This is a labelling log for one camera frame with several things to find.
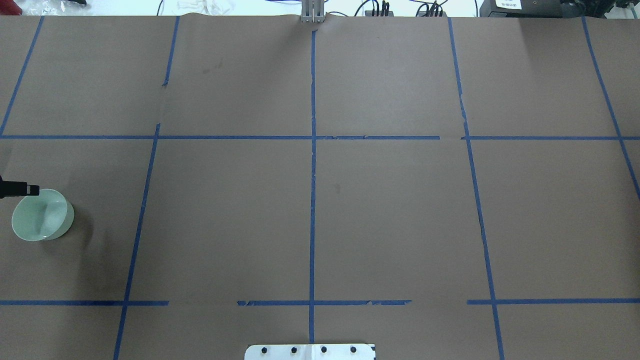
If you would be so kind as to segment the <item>green ceramic bowl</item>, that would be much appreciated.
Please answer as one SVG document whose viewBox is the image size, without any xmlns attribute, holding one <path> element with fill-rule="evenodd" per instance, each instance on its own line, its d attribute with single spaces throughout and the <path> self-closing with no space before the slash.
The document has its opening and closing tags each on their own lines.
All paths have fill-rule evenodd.
<svg viewBox="0 0 640 360">
<path fill-rule="evenodd" d="M 57 190 L 41 189 L 38 196 L 26 196 L 14 208 L 11 227 L 19 239 L 28 242 L 59 239 L 73 225 L 75 209 Z"/>
</svg>

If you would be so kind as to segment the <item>white crumpled tissue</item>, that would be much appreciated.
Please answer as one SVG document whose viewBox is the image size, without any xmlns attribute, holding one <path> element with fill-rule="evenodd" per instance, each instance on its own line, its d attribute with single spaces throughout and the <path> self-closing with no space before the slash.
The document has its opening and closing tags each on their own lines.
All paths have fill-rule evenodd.
<svg viewBox="0 0 640 360">
<path fill-rule="evenodd" d="M 235 7 L 235 0 L 176 0 L 176 9 L 185 14 L 226 16 L 230 15 Z"/>
</svg>

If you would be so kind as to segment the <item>red cylinder bottle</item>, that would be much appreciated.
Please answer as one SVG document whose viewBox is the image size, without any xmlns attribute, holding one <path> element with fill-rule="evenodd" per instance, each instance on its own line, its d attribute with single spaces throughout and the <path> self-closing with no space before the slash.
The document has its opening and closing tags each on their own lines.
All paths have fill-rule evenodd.
<svg viewBox="0 0 640 360">
<path fill-rule="evenodd" d="M 22 8 L 14 0 L 0 0 L 1 16 L 22 16 Z"/>
</svg>

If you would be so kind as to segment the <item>black box device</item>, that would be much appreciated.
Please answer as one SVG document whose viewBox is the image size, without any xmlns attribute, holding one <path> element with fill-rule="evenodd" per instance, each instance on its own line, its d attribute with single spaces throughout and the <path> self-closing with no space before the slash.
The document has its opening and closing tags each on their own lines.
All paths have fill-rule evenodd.
<svg viewBox="0 0 640 360">
<path fill-rule="evenodd" d="M 480 18 L 562 18 L 560 0 L 484 0 Z"/>
</svg>

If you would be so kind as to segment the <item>aluminium frame post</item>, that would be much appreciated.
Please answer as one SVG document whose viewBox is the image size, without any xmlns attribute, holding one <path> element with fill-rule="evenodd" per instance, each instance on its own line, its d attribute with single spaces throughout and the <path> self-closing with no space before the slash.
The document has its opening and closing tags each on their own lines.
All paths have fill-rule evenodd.
<svg viewBox="0 0 640 360">
<path fill-rule="evenodd" d="M 302 23 L 324 23 L 326 19 L 325 0 L 300 0 Z"/>
</svg>

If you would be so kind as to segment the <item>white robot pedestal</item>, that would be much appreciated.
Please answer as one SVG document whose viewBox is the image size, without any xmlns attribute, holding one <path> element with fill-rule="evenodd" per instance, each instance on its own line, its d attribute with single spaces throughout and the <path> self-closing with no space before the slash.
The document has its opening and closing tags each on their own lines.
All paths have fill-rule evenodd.
<svg viewBox="0 0 640 360">
<path fill-rule="evenodd" d="M 254 344 L 247 347 L 245 360 L 375 360 L 373 344 Z"/>
</svg>

